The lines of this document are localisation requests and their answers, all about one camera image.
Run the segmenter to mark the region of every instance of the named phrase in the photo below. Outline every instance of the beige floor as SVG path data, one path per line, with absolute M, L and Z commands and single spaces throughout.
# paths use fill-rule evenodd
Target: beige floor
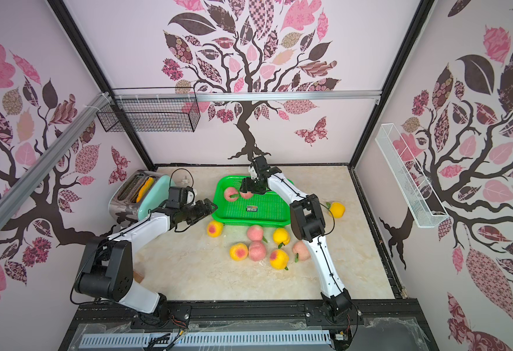
M 159 168 L 170 174 L 175 168 Z M 188 167 L 195 179 L 197 199 L 213 199 L 217 182 L 231 174 L 247 174 L 246 167 Z M 354 299 L 392 299 L 393 293 L 373 242 L 348 169 L 344 166 L 283 166 L 282 172 L 306 193 L 315 193 L 322 202 L 337 200 L 346 206 L 328 235 L 330 255 L 339 276 Z M 184 171 L 173 177 L 179 180 Z M 326 230 L 332 219 L 325 214 Z M 134 268 L 145 276 L 146 288 L 165 294 L 170 300 L 280 300 L 320 299 L 320 285 L 312 260 L 294 262 L 292 241 L 286 248 L 289 271 L 277 271 L 267 259 L 236 262 L 229 248 L 250 241 L 247 227 L 225 226 L 218 238 L 205 233 L 211 218 L 204 218 L 184 233 L 168 232 L 143 247 Z M 275 247 L 273 228 L 265 228 L 270 253 Z

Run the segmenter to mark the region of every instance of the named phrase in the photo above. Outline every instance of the wall shelf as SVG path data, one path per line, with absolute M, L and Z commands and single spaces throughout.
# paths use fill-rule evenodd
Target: wall shelf
M 401 140 L 402 144 L 405 145 L 404 150 L 401 152 L 398 152 L 393 144 L 393 142 L 398 140 Z M 381 124 L 379 132 L 375 137 L 375 142 L 379 146 L 381 153 L 383 153 L 383 157 L 387 161 L 387 165 L 389 165 L 389 168 L 401 189 L 402 195 L 410 208 L 410 212 L 414 217 L 416 225 L 419 228 L 434 228 L 449 218 L 446 208 L 443 207 L 442 201 L 435 193 L 434 188 L 430 184 L 429 178 L 424 174 L 422 166 L 418 160 L 413 157 L 413 153 L 401 137 L 401 134 L 397 130 L 395 124 Z M 421 176 L 419 176 L 416 181 L 411 176 L 403 158 L 407 159 L 409 167 L 414 162 L 415 165 L 412 166 L 416 166 L 416 170 L 420 171 L 419 173 L 421 173 Z M 423 193 L 430 193 L 436 197 L 441 206 L 441 208 L 438 209 L 437 214 L 433 214 L 433 209 L 430 209 L 428 203 L 423 197 Z

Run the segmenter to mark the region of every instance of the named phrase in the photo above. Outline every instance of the wire basket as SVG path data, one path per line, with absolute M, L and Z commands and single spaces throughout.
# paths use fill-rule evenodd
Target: wire basket
M 200 120 L 196 95 L 188 97 L 117 97 L 97 113 L 105 131 L 124 131 L 120 118 L 127 118 L 135 131 L 190 131 Z

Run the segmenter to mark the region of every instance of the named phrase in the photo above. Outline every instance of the fake peach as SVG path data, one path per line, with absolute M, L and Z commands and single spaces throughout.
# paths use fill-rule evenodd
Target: fake peach
M 247 238 L 253 242 L 260 242 L 264 237 L 264 229 L 258 224 L 248 227 Z
M 309 250 L 307 249 L 307 246 L 305 246 L 305 243 L 302 241 L 298 241 L 294 244 L 294 247 L 292 247 L 292 251 L 296 254 L 296 258 L 298 261 L 305 261 L 311 257 L 311 254 L 309 253 Z
M 262 242 L 251 242 L 248 246 L 248 257 L 258 262 L 266 257 L 266 246 Z
M 243 261 L 248 256 L 248 248 L 245 244 L 239 242 L 229 249 L 229 255 L 235 261 Z
M 234 187 L 230 186 L 223 192 L 223 197 L 225 198 L 225 200 L 229 202 L 235 202 L 237 201 L 237 199 L 239 199 L 239 191 L 237 191 L 237 189 L 235 189 Z

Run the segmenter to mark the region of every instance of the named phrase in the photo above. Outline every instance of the green tray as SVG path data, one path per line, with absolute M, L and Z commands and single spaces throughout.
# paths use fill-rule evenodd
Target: green tray
M 222 178 L 215 189 L 214 203 L 218 206 L 212 216 L 214 220 L 225 225 L 251 226 L 258 224 L 263 227 L 280 228 L 289 225 L 289 206 L 275 192 L 264 195 L 253 195 L 250 199 L 238 197 L 229 202 L 223 197 L 226 188 L 232 186 L 239 189 L 241 180 L 246 176 L 232 175 Z M 247 211 L 247 206 L 256 206 L 257 211 Z

